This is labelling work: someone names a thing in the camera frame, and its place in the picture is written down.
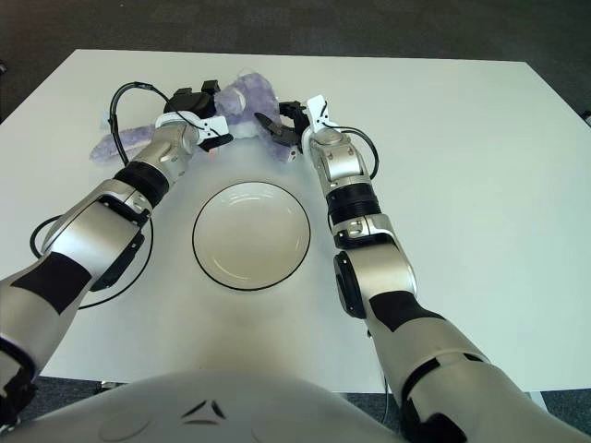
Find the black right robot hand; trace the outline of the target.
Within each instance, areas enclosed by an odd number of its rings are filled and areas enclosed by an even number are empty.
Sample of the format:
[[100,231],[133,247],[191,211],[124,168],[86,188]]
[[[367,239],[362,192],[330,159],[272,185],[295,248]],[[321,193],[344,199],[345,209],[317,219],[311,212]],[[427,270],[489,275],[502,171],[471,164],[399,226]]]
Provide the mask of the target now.
[[270,135],[271,139],[288,148],[296,147],[301,150],[301,138],[304,131],[309,127],[310,122],[305,114],[306,107],[298,101],[280,102],[280,116],[291,119],[294,126],[286,126],[283,123],[276,123],[269,116],[262,113],[254,113],[255,118]]

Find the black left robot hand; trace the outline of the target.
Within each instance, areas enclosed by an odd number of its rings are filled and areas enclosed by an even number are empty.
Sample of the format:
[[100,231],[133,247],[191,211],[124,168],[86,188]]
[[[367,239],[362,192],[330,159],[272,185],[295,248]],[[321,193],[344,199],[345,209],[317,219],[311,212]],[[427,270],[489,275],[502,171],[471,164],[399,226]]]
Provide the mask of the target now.
[[[175,113],[176,111],[189,112],[200,120],[213,118],[216,116],[214,96],[220,91],[221,89],[217,79],[204,81],[199,92],[193,91],[190,87],[181,88],[177,90],[169,102],[165,104],[163,111],[165,113]],[[218,130],[213,131],[212,129],[209,129],[205,123],[199,123],[199,127],[202,127],[209,133],[213,134],[212,138],[207,138],[199,143],[199,147],[206,152],[221,147],[234,140],[234,137],[228,130],[226,130],[225,134],[221,134]]]

